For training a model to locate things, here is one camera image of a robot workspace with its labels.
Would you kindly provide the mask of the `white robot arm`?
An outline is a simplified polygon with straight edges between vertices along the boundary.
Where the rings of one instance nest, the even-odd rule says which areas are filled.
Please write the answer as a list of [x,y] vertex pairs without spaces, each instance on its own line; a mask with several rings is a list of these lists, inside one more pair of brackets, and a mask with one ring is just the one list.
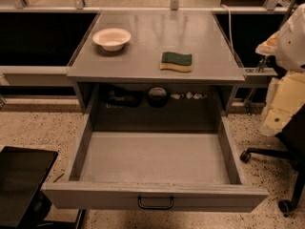
[[269,84],[262,112],[261,133],[277,135],[305,105],[305,5],[295,12],[255,52],[274,56],[276,65],[286,73]]

